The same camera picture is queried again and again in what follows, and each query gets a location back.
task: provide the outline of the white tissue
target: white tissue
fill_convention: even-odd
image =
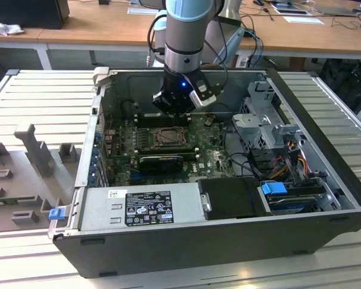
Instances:
[[[23,33],[24,30],[19,25],[7,25],[0,23],[0,34],[7,36],[8,34]]]

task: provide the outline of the blue latch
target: blue latch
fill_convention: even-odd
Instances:
[[[59,209],[51,209],[49,211],[49,220],[64,220],[64,213],[66,212],[66,209],[59,208]]]
[[[287,194],[288,192],[282,182],[267,182],[261,188],[264,194]]]

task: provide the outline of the black plastic cover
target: black plastic cover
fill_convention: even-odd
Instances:
[[[198,180],[200,194],[208,195],[212,210],[208,220],[262,217],[264,206],[253,178]]]

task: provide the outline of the metal bracket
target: metal bracket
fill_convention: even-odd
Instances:
[[[100,87],[106,83],[108,83],[110,80],[108,79],[108,77],[113,74],[117,74],[116,73],[112,73],[110,72],[110,68],[109,67],[97,67],[94,70],[94,75],[92,76],[92,79],[94,81],[94,86],[95,87]]]

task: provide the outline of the paper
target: paper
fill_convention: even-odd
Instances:
[[[321,20],[317,18],[309,18],[309,17],[289,17],[284,16],[286,21],[289,23],[306,23],[306,24],[324,24]]]
[[[0,23],[0,34],[7,36],[8,34],[23,33],[24,30],[19,25],[7,25]]]
[[[156,15],[158,9],[129,7],[127,14]]]

